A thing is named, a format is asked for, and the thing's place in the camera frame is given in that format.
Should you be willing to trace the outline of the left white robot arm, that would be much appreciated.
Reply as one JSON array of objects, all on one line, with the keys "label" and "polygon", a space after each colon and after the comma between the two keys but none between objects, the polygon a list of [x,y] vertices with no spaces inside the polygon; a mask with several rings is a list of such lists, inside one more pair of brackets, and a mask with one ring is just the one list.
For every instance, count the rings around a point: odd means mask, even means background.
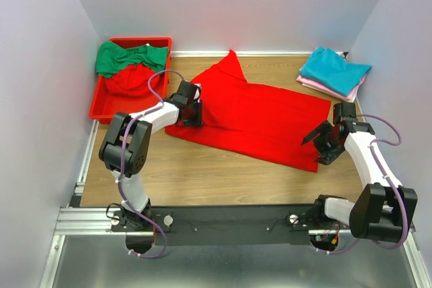
[{"label": "left white robot arm", "polygon": [[117,225],[130,222],[145,228],[151,220],[151,203],[142,180],[151,136],[167,126],[198,128],[203,125],[202,86],[181,81],[177,91],[155,106],[136,113],[116,113],[99,149],[99,159],[115,178],[121,196]]}]

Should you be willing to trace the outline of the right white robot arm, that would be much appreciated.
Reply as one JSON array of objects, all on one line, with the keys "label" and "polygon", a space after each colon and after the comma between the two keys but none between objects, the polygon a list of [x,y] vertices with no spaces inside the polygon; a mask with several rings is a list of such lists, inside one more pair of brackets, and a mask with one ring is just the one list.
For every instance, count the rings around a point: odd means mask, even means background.
[{"label": "right white robot arm", "polygon": [[316,161],[330,165],[348,153],[362,181],[357,201],[320,195],[305,217],[311,221],[337,221],[357,239],[369,239],[385,249],[396,249],[407,239],[418,196],[392,173],[378,147],[380,139],[370,123],[359,121],[353,103],[333,106],[333,121],[324,121],[303,143],[312,142]]}]

